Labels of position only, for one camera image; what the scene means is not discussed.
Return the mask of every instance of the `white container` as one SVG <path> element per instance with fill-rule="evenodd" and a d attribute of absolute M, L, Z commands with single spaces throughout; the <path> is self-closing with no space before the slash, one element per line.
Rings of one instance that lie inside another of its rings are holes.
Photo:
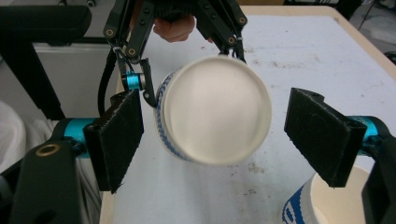
<path fill-rule="evenodd" d="M 330 188 L 315 174 L 285 203 L 279 223 L 365 223 L 361 192 L 369 174 L 354 166 L 345 188 Z"/>
<path fill-rule="evenodd" d="M 182 160 L 236 164 L 265 139 L 271 101 L 245 63 L 205 57 L 170 74 L 157 92 L 154 116 L 165 146 Z"/>

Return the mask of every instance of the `finger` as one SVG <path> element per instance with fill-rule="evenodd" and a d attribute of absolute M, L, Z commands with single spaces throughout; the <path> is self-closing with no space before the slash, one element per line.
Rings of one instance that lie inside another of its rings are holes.
<path fill-rule="evenodd" d="M 154 24 L 164 38 L 170 39 L 186 33 L 190 34 L 195 27 L 195 19 L 192 15 L 188 15 L 173 22 L 157 19 Z"/>
<path fill-rule="evenodd" d="M 173 43 L 173 42 L 177 42 L 177 41 L 185 41 L 189 38 L 190 33 L 185 33 L 182 35 L 178 35 L 178 36 L 173 36 L 173 37 L 165 37 L 163 36 L 163 33 L 161 31 L 159 31 L 156 27 L 154 27 L 153 29 L 154 33 L 159 35 L 162 39 L 166 40 L 169 43 Z"/>

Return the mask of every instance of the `white table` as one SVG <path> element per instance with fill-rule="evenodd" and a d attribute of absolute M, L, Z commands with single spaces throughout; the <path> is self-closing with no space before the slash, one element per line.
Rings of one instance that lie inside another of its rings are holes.
<path fill-rule="evenodd" d="M 283 131 L 291 87 L 324 95 L 345 115 L 379 117 L 396 133 L 395 67 L 334 9 L 243 9 L 247 64 L 273 101 L 263 145 L 233 166 L 180 161 L 163 148 L 142 99 L 145 133 L 124 184 L 115 195 L 105 193 L 101 223 L 276 223 L 282 204 L 314 173 Z M 154 88 L 180 66 L 216 53 L 198 32 L 176 44 L 152 35 L 145 54 Z M 370 169 L 372 161 L 359 165 Z"/>

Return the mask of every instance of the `black foam pad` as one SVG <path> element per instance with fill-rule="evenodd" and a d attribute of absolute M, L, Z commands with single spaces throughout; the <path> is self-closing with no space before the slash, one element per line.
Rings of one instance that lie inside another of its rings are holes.
<path fill-rule="evenodd" d="M 144 132 L 139 91 L 125 91 L 93 124 L 84 128 L 100 190 L 114 193 L 121 185 Z"/>
<path fill-rule="evenodd" d="M 330 187 L 344 187 L 366 126 L 323 100 L 315 92 L 292 88 L 285 132 Z"/>

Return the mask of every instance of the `blue pattern on cup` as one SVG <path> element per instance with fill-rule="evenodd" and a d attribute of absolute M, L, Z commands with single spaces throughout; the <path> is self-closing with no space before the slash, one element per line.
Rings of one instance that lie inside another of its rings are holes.
<path fill-rule="evenodd" d="M 163 95 L 165 93 L 166 87 L 168 86 L 169 82 L 171 81 L 172 77 L 174 76 L 174 73 L 169 74 L 169 76 L 163 81 L 163 84 L 161 85 L 161 87 L 158 89 L 158 93 L 157 93 L 157 108 L 155 110 L 155 116 L 156 116 L 156 123 L 157 123 L 157 131 L 158 134 L 161 138 L 161 140 L 163 140 L 163 143 L 165 144 L 165 146 L 176 156 L 178 156 L 179 158 L 181 158 L 184 161 L 190 161 L 186 156 L 184 156 L 183 154 L 181 154 L 179 151 L 177 151 L 171 141 L 168 139 L 168 137 L 166 136 L 165 130 L 163 129 L 163 124 L 162 124 L 162 120 L 161 120 L 161 111 L 163 109 L 162 105 L 163 105 Z"/>
<path fill-rule="evenodd" d="M 304 186 L 297 190 L 297 192 L 285 203 L 282 209 L 282 223 L 305 224 L 301 211 L 301 193 L 303 188 Z"/>

